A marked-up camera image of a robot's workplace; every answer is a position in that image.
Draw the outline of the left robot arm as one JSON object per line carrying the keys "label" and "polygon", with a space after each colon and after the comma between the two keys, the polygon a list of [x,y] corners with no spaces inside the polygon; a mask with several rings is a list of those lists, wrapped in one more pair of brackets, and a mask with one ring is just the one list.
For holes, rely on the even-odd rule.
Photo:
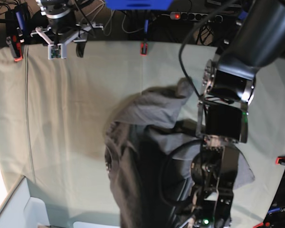
{"label": "left robot arm", "polygon": [[248,137],[248,107],[253,100],[257,72],[285,49],[285,0],[255,0],[238,32],[226,48],[210,60],[197,96],[196,140],[199,158],[191,174],[199,172],[190,195],[189,228],[231,225],[233,187],[238,173],[237,143]]}

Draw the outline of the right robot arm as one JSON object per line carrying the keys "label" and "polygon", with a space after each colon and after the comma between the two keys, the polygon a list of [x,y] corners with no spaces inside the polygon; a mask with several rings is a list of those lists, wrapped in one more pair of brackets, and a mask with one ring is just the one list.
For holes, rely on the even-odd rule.
{"label": "right robot arm", "polygon": [[38,35],[45,41],[49,60],[66,59],[67,45],[72,42],[76,43],[76,55],[82,58],[88,37],[95,37],[95,29],[104,29],[83,13],[83,8],[91,5],[92,0],[37,0],[36,3],[48,25],[36,27],[30,35]]}

